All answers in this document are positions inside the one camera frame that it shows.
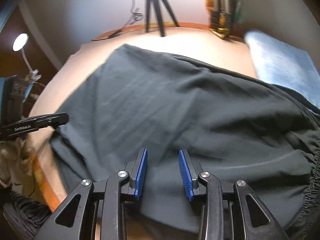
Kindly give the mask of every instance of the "tripod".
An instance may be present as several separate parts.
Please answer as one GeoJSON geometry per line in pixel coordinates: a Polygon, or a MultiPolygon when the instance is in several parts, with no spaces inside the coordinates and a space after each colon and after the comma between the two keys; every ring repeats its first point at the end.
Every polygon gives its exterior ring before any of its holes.
{"type": "MultiPolygon", "coordinates": [[[[161,10],[160,10],[160,5],[159,5],[159,0],[146,0],[146,32],[149,32],[149,22],[150,22],[150,3],[153,2],[153,5],[155,7],[155,12],[156,12],[156,17],[160,29],[160,36],[164,37],[164,26],[163,26],[163,21],[162,21],[162,15],[161,15],[161,10]]],[[[176,17],[173,14],[173,11],[168,3],[167,0],[162,0],[164,6],[167,8],[174,24],[179,27],[179,24],[176,20],[176,17]]]]}

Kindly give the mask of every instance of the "light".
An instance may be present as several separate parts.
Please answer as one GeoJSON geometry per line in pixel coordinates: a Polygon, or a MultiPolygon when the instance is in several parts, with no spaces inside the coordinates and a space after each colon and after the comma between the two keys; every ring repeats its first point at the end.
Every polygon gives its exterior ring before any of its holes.
{"type": "Polygon", "coordinates": [[[23,46],[27,43],[28,38],[29,38],[28,34],[26,34],[26,33],[20,34],[16,38],[16,40],[14,41],[13,50],[18,51],[18,50],[22,49],[23,46]]]}

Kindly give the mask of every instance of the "lamp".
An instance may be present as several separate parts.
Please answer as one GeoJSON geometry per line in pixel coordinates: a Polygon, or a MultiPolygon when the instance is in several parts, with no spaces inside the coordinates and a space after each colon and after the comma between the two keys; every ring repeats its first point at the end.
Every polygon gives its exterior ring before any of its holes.
{"type": "Polygon", "coordinates": [[[31,66],[27,60],[26,54],[24,53],[23,47],[27,44],[28,39],[29,39],[29,35],[27,33],[22,33],[16,38],[16,40],[13,43],[13,47],[12,47],[13,51],[21,50],[23,60],[29,69],[29,74],[26,76],[26,81],[29,82],[29,85],[27,87],[27,91],[26,91],[25,98],[24,98],[23,102],[25,102],[27,100],[34,83],[42,85],[37,82],[41,78],[41,75],[38,75],[39,70],[37,70],[37,69],[33,70],[31,68],[31,66]]]}

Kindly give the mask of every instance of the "metal screw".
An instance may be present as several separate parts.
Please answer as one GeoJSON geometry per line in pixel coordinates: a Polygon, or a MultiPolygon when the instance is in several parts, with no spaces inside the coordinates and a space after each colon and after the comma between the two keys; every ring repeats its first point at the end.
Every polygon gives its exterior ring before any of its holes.
{"type": "Polygon", "coordinates": [[[89,180],[89,179],[84,179],[83,181],[81,181],[82,186],[89,186],[90,183],[91,183],[91,180],[89,180]]]}
{"type": "Polygon", "coordinates": [[[200,176],[203,177],[203,178],[208,178],[208,177],[210,177],[210,173],[207,172],[207,171],[203,171],[203,172],[200,173],[200,176]]]}
{"type": "Polygon", "coordinates": [[[238,184],[238,186],[240,186],[240,187],[244,187],[244,186],[245,186],[245,181],[242,180],[242,179],[240,179],[240,180],[237,181],[237,184],[238,184]]]}
{"type": "Polygon", "coordinates": [[[127,173],[126,171],[119,171],[119,172],[118,172],[118,176],[121,177],[121,178],[127,176],[127,174],[128,174],[128,173],[127,173]]]}

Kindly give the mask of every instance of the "wrinkled cloth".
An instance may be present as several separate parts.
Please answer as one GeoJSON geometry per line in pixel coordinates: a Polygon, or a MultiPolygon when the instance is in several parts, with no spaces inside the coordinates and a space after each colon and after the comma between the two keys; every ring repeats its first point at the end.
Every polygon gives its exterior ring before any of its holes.
{"type": "Polygon", "coordinates": [[[24,176],[32,174],[31,143],[18,137],[0,142],[0,185],[22,184],[24,176]]]}
{"type": "Polygon", "coordinates": [[[0,189],[0,210],[21,240],[32,240],[51,215],[47,205],[11,188],[0,189]]]}
{"type": "Polygon", "coordinates": [[[51,145],[68,193],[82,179],[107,179],[146,147],[140,213],[196,233],[201,210],[178,164],[186,148],[220,180],[245,180],[294,237],[319,213],[320,128],[306,103],[194,59],[123,45],[58,109],[69,122],[51,145]]]}
{"type": "Polygon", "coordinates": [[[320,75],[306,51],[258,30],[247,32],[244,41],[260,80],[300,93],[320,108],[320,75]]]}

